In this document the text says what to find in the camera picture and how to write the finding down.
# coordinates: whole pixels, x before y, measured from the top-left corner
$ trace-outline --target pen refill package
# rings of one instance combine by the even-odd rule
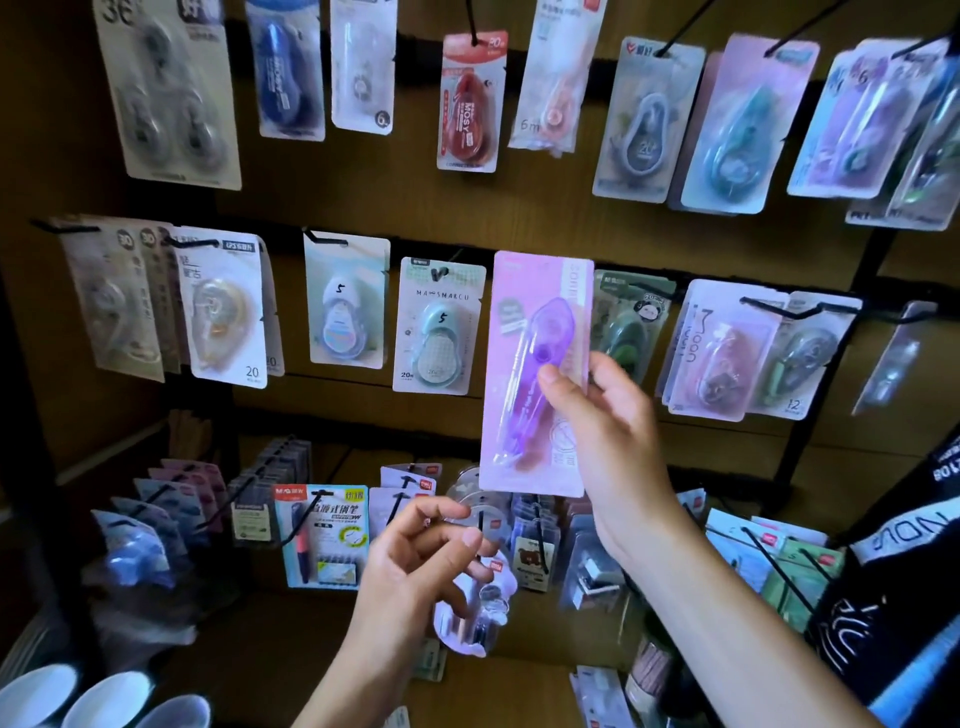
[[[666,200],[707,54],[675,43],[658,58],[662,47],[658,40],[630,36],[620,45],[593,178],[597,197]]]
[[[783,308],[789,296],[772,288],[696,279],[687,287],[657,393],[670,413],[740,422],[754,399],[763,362],[781,316],[742,303],[752,298]]]
[[[482,265],[403,258],[395,392],[467,393],[486,280]]]
[[[606,9],[607,0],[537,4],[511,149],[547,149],[554,157],[576,149],[580,106]]]
[[[763,209],[820,51],[816,43],[791,40],[767,57],[776,42],[739,34],[728,41],[686,175],[685,206],[742,214]]]
[[[658,276],[594,272],[590,350],[611,356],[642,385],[675,290],[676,283]]]
[[[93,9],[127,174],[240,189],[221,0]]]
[[[437,169],[493,172],[507,82],[507,32],[444,38]]]
[[[53,222],[66,227],[78,224]],[[142,245],[144,234],[156,239],[159,228],[110,218],[82,218],[79,222],[94,230],[62,234],[60,243],[94,363],[110,372],[163,381],[162,353]]]
[[[180,295],[190,347],[190,371],[245,387],[267,386],[263,241],[247,232],[174,228],[179,243],[203,243],[177,250]]]
[[[879,194],[948,46],[938,41],[892,58],[912,42],[871,38],[836,57],[787,192],[860,199]]]
[[[383,369],[390,241],[306,231],[310,361]]]
[[[334,126],[378,134],[394,130],[395,54],[396,0],[330,0]]]
[[[560,367],[587,390],[593,261],[500,251],[493,258],[480,449],[486,491],[582,496],[570,424],[537,379]]]
[[[320,12],[317,0],[247,0],[262,136],[324,140]]]
[[[786,310],[808,311],[820,303],[860,310],[863,302],[847,296],[794,291]],[[822,311],[800,321],[784,318],[767,354],[750,412],[802,420],[817,393],[824,370],[836,355],[855,313]]]
[[[366,485],[276,485],[287,586],[356,591],[370,552]]]

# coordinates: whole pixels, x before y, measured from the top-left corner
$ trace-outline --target right hand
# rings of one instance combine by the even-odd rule
[[[591,352],[589,369],[594,383],[586,394],[552,364],[540,368],[540,389],[573,428],[597,534],[628,568],[631,534],[681,506],[660,452],[653,403],[606,354]]]

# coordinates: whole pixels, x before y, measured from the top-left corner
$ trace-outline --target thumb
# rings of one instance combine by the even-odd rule
[[[459,539],[450,539],[419,569],[410,574],[418,592],[428,593],[435,600],[441,590],[465,571],[477,557],[483,534],[479,528],[467,528]]]
[[[547,401],[570,420],[574,431],[586,426],[596,416],[597,408],[584,391],[553,364],[540,367],[537,379]]]

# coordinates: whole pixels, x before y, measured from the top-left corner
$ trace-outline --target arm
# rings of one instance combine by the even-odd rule
[[[570,421],[597,532],[631,575],[730,728],[879,723],[730,569],[683,510],[653,404],[616,363],[590,355],[586,395],[556,367],[540,387]]]

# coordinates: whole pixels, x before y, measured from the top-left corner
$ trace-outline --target blue correction tape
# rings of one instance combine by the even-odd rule
[[[448,387],[463,369],[457,315],[450,306],[435,303],[423,312],[423,343],[414,356],[414,376],[428,387]]]
[[[256,44],[260,109],[270,121],[291,126],[297,121],[303,92],[294,77],[294,48],[282,23],[267,20]]]
[[[777,94],[758,88],[707,155],[707,177],[721,197],[741,202],[760,184],[773,155]]]
[[[334,276],[324,289],[324,348],[337,359],[353,359],[367,347],[360,291],[351,279]]]

